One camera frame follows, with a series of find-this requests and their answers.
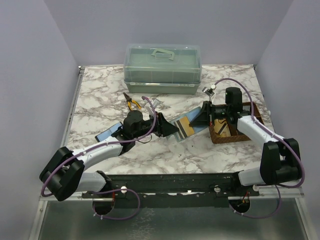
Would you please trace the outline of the light green card holder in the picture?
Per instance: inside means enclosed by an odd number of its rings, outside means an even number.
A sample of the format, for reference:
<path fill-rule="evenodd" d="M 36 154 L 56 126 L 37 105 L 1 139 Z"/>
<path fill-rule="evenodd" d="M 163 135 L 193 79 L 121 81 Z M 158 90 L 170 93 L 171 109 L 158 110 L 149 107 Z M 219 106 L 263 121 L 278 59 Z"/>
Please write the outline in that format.
<path fill-rule="evenodd" d="M 172 125 L 178 128 L 178 131 L 173 134 L 177 142 L 181 142 L 207 128 L 207 126 L 189 126 L 200 110 L 200 107 L 196 107 L 170 121 Z"/>

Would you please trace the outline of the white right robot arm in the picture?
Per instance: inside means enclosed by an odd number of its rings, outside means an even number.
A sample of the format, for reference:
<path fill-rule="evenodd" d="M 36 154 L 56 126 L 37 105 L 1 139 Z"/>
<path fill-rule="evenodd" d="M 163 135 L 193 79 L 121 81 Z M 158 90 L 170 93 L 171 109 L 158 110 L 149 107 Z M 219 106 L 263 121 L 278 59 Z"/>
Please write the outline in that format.
<path fill-rule="evenodd" d="M 254 115 L 252 102 L 248 110 L 244 109 L 240 88 L 226 88 L 223 105 L 215 105 L 212 100 L 204 101 L 200 112 L 189 125 L 213 126 L 216 120 L 226 120 L 239 136 L 247 136 L 262 150 L 259 167 L 236 174 L 242 186 L 283 185 L 304 179 L 298 142 L 294 138 L 284 138 L 263 125 Z"/>

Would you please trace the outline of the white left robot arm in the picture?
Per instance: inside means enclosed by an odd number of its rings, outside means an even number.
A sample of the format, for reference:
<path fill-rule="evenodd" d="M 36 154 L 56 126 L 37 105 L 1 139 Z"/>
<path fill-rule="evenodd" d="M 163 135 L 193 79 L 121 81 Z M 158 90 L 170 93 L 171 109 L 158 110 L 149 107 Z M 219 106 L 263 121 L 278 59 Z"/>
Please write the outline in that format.
<path fill-rule="evenodd" d="M 137 141 L 150 134 L 168 137 L 179 130 L 160 112 L 144 120 L 138 110 L 130 111 L 123 123 L 117 123 L 112 129 L 106 139 L 89 147 L 59 148 L 39 175 L 42 188 L 48 189 L 58 201 L 66 200 L 75 192 L 99 192 L 107 184 L 107 176 L 100 171 L 87 173 L 88 168 L 127 153 Z"/>

